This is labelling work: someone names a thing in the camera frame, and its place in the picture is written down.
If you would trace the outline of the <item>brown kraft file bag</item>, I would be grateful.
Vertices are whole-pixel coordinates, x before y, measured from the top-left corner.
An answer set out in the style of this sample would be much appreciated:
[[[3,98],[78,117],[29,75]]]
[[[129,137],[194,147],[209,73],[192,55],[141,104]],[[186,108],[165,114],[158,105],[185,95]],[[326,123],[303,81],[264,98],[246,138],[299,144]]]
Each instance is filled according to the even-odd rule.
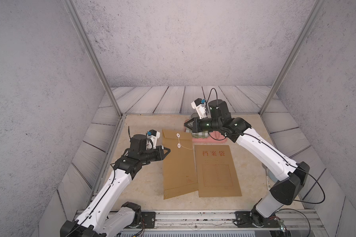
[[[163,160],[164,199],[198,190],[192,135],[184,131],[162,130],[163,146],[171,152]]]

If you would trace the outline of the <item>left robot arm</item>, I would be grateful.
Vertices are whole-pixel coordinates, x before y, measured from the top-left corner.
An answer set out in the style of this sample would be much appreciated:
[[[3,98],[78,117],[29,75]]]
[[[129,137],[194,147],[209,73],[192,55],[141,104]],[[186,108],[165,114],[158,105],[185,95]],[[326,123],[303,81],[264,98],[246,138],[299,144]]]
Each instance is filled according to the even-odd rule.
[[[139,229],[137,237],[143,234],[145,223],[140,205],[126,202],[113,216],[109,213],[143,166],[162,161],[170,153],[169,148],[157,145],[159,137],[160,132],[156,130],[130,137],[130,147],[111,165],[111,175],[98,195],[74,221],[63,224],[60,236],[115,237],[126,227]]]

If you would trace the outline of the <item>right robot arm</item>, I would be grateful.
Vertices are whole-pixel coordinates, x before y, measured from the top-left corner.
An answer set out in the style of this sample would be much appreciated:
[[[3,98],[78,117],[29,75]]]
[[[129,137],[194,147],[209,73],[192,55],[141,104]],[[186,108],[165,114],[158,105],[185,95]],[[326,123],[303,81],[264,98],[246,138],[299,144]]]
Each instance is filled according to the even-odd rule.
[[[238,223],[239,226],[251,224],[262,228],[281,207],[296,201],[310,177],[310,166],[307,163],[290,159],[269,144],[246,120],[233,118],[227,103],[221,99],[208,101],[198,98],[191,106],[198,116],[185,122],[186,128],[194,133],[219,132],[254,155],[277,179],[269,193],[254,205],[246,220]]]

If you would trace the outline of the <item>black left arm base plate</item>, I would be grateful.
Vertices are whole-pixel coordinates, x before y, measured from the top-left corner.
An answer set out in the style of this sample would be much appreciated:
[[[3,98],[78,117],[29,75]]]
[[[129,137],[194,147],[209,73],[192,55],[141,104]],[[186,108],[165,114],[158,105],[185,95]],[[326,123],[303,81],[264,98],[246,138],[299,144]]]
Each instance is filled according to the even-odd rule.
[[[136,217],[136,222],[127,226],[125,229],[154,229],[156,221],[156,212],[154,211],[142,211],[140,215]]]

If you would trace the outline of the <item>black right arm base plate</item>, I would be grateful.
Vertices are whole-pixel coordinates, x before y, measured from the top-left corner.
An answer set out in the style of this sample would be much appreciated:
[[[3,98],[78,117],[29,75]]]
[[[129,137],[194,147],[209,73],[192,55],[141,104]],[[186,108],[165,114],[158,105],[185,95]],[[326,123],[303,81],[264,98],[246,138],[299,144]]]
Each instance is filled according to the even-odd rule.
[[[234,225],[238,228],[279,228],[277,220],[265,218],[258,212],[237,211],[235,212]]]

